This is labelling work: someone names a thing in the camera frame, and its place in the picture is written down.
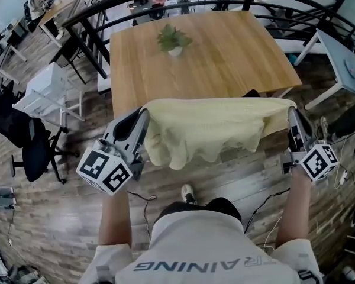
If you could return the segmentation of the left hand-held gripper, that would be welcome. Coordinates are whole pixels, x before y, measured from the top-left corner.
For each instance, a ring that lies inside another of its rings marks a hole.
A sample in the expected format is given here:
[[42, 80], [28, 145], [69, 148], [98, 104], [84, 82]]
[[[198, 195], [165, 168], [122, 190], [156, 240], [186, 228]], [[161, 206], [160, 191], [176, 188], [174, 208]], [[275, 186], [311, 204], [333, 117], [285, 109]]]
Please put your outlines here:
[[108, 195], [117, 193], [130, 179], [138, 181], [144, 167], [138, 151], [149, 122], [150, 113], [140, 108], [116, 125], [111, 122], [103, 137], [87, 147], [76, 173]]

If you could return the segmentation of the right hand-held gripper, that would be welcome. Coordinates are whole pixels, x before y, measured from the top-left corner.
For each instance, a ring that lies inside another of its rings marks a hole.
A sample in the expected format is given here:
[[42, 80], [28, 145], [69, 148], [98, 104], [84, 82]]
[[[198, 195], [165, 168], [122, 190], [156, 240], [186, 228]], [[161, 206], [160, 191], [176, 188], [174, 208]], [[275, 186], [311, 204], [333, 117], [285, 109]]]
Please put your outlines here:
[[282, 173], [300, 165], [314, 182], [324, 179], [339, 165], [337, 156], [329, 144], [315, 141], [312, 125], [307, 117], [294, 107], [288, 109], [289, 147], [281, 155]]

